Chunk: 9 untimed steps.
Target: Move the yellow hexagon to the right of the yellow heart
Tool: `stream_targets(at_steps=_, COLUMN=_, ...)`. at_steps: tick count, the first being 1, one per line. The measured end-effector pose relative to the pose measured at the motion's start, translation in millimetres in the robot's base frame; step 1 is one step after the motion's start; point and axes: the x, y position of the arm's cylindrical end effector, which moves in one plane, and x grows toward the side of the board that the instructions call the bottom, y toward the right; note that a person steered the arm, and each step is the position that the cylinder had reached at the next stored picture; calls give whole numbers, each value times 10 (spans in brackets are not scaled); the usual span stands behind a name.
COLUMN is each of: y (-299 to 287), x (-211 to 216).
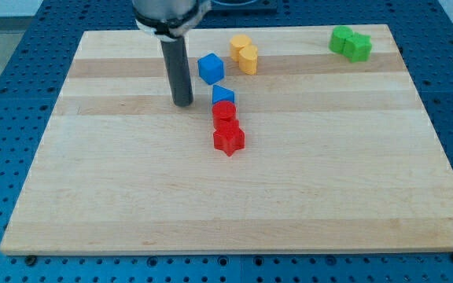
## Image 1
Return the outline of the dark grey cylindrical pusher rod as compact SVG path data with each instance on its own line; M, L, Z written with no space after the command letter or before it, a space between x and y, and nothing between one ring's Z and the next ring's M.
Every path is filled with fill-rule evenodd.
M193 90L185 39L181 36L161 43L173 103L187 107L193 103Z

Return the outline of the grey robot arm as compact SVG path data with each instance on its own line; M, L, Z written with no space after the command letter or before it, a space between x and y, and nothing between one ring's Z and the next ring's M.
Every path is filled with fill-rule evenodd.
M133 0L138 28L160 40L173 103L193 103L185 34L212 9L210 0Z

